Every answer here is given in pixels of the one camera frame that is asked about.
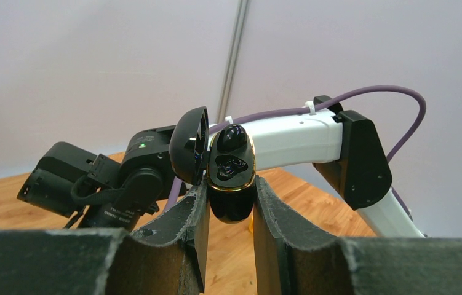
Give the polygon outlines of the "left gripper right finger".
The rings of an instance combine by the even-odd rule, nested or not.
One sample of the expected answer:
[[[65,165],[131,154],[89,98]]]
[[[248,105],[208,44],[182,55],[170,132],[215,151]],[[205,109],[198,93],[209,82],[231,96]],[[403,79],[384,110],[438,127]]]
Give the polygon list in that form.
[[[256,187],[258,294],[462,294],[461,238],[337,237]]]

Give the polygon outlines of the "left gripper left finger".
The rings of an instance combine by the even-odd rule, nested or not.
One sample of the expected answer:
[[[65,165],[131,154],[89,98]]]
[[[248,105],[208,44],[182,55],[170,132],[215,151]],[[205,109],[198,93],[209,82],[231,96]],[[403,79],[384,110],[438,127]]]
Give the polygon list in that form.
[[[207,183],[133,232],[0,230],[0,294],[200,294]]]

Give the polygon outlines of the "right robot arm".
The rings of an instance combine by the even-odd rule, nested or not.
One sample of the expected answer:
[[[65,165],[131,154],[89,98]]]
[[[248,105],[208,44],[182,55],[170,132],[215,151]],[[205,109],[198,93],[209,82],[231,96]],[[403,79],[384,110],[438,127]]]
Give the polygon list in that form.
[[[213,214],[249,217],[258,171],[311,163],[379,236],[419,237],[392,188],[389,161],[374,123],[345,111],[341,98],[317,96],[303,108],[266,111],[209,125],[206,107],[176,125],[143,130],[121,162],[70,143],[55,143],[20,189],[19,200],[79,227],[131,231],[157,201],[172,208],[184,185],[207,183]]]

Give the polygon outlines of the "black earbud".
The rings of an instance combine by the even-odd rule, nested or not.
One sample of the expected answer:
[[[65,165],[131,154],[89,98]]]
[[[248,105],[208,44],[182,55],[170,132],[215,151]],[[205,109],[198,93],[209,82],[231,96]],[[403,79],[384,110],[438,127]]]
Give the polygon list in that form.
[[[232,152],[247,145],[248,136],[243,126],[227,125],[217,136],[216,149],[219,152]]]

